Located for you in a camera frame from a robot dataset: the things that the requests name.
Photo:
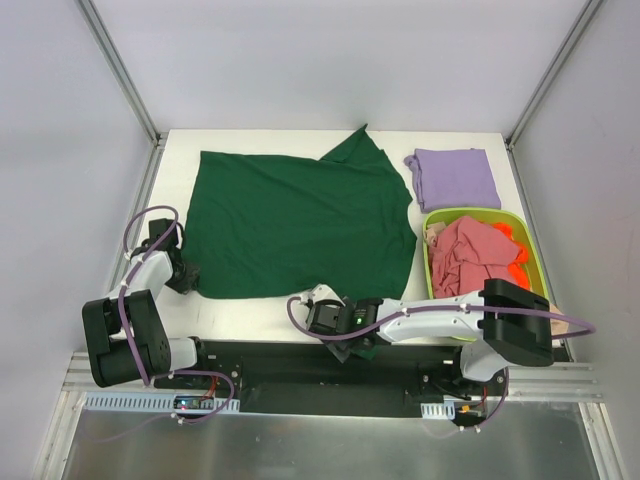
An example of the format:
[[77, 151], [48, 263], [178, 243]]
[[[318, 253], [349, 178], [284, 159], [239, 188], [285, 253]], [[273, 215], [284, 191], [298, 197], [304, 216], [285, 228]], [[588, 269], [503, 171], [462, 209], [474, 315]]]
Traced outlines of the green polo shirt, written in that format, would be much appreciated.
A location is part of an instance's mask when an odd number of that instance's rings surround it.
[[282, 297], [319, 284], [400, 298], [416, 248], [411, 195], [365, 129], [319, 159], [204, 151], [186, 261], [207, 299]]

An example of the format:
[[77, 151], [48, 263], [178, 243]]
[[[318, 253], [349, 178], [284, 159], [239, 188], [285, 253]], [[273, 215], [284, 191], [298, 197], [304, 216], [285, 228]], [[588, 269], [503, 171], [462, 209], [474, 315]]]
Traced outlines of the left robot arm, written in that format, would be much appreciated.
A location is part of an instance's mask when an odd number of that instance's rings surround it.
[[150, 381], [176, 371], [188, 388], [204, 387], [210, 363], [199, 356], [200, 340], [171, 339], [156, 300], [168, 288], [186, 295], [196, 289], [200, 269], [182, 258], [182, 226], [168, 218], [149, 222], [149, 237], [133, 250], [120, 284], [82, 308], [94, 382], [101, 388]]

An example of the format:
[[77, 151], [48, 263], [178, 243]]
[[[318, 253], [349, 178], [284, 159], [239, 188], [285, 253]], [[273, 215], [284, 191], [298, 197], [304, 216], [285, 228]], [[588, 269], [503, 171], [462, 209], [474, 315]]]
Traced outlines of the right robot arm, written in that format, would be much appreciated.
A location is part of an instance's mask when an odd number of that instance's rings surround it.
[[450, 369], [452, 387], [473, 394], [499, 371], [554, 363], [548, 300], [501, 279], [470, 293], [418, 302], [338, 298], [326, 285], [306, 300], [302, 331], [334, 347], [344, 362], [356, 348], [421, 338], [464, 338]]

